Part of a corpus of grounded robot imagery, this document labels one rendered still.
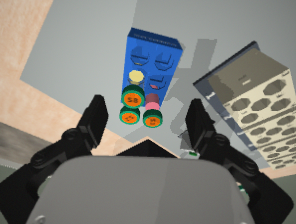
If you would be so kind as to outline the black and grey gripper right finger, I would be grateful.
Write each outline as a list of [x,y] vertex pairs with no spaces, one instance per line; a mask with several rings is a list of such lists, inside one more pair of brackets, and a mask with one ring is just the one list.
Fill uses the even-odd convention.
[[232,147],[225,135],[216,132],[201,99],[191,101],[185,122],[191,147],[200,154],[198,159],[225,167],[243,186],[249,196],[247,205],[255,224],[282,224],[294,207],[293,200],[261,173],[251,158]]

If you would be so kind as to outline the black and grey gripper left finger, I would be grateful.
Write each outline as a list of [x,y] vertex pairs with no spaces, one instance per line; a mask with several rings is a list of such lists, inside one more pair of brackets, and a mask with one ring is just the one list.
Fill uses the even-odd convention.
[[26,224],[45,179],[63,162],[92,155],[100,145],[109,117],[104,97],[94,95],[87,108],[76,128],[64,131],[60,140],[35,153],[30,163],[0,183],[0,211],[8,224]]

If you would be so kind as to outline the blue tube rack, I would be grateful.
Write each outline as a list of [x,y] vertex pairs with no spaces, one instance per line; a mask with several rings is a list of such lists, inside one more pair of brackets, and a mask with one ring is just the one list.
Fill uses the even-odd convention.
[[[140,71],[144,75],[145,97],[150,93],[157,94],[161,107],[182,52],[177,39],[131,28],[127,36],[122,91],[129,73]],[[158,86],[158,89],[151,85]]]

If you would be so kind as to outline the cream bucket adapter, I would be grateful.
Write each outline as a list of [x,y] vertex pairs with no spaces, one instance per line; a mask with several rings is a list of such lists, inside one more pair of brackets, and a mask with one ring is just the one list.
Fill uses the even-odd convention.
[[290,69],[255,48],[207,80],[241,129],[296,106]]
[[[293,148],[294,147],[294,148]],[[256,147],[265,160],[296,152],[296,134]]]
[[254,123],[253,125],[245,127],[242,130],[248,136],[254,146],[259,147],[296,134],[296,128],[291,127],[296,127],[296,106]]
[[[278,169],[294,166],[294,165],[296,165],[296,156],[294,156],[294,155],[296,155],[296,152],[288,154],[288,155],[284,155],[281,157],[277,157],[274,159],[267,160],[267,162],[273,170],[278,170]],[[281,166],[279,166],[279,165],[281,165]]]

